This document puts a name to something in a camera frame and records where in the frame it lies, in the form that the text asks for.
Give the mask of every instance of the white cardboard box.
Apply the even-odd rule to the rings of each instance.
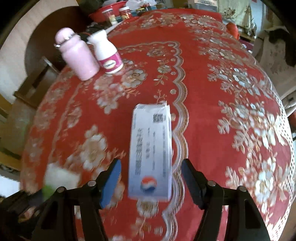
[[[131,129],[128,196],[168,201],[171,189],[170,106],[138,104],[133,111]]]

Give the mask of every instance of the wooden chair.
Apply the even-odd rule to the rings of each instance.
[[[39,65],[28,75],[18,91],[14,92],[17,99],[37,109],[49,87],[55,82],[59,71],[43,57]]]
[[[0,139],[2,138],[2,130],[5,128],[5,122],[11,109],[12,104],[0,95]],[[8,172],[4,167],[9,170],[13,169],[20,171],[21,162],[18,155],[13,154],[0,146],[0,175],[14,180],[18,178],[18,175],[15,175],[15,171],[13,171],[13,173],[11,171]]]
[[[12,108],[12,104],[9,103],[2,95],[0,95],[0,115],[3,116],[4,118],[7,118],[11,108]]]

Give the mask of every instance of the floral tablecloth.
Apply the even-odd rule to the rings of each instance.
[[[268,76],[226,32],[221,16],[193,9],[152,11],[119,25],[109,40],[124,61],[120,72],[100,70],[81,82],[66,67],[39,106],[22,156],[23,188],[42,188],[50,165],[78,176],[74,186],[81,186],[116,157],[122,160],[121,177],[101,211],[110,240],[189,241],[202,216],[181,177],[181,161],[189,157],[207,179],[229,188],[246,186],[271,239],[278,240],[293,201],[291,132]],[[164,101],[172,117],[172,198],[130,200],[132,111],[138,103]],[[75,213],[83,240],[78,207]]]

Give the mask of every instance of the red bowl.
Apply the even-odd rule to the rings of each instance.
[[[89,15],[89,17],[97,23],[101,23],[101,22],[105,22],[106,19],[104,17],[104,15],[102,14],[103,11],[112,8],[113,9],[113,13],[115,16],[119,16],[119,9],[124,7],[126,5],[127,1],[121,1],[121,2],[117,2],[117,3],[113,3],[113,4],[109,4],[107,6],[101,7],[99,9],[97,9],[95,12],[91,13]]]

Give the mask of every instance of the pink bottle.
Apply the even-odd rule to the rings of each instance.
[[[99,71],[99,64],[87,44],[70,28],[62,28],[55,36],[62,57],[82,81],[88,80]]]

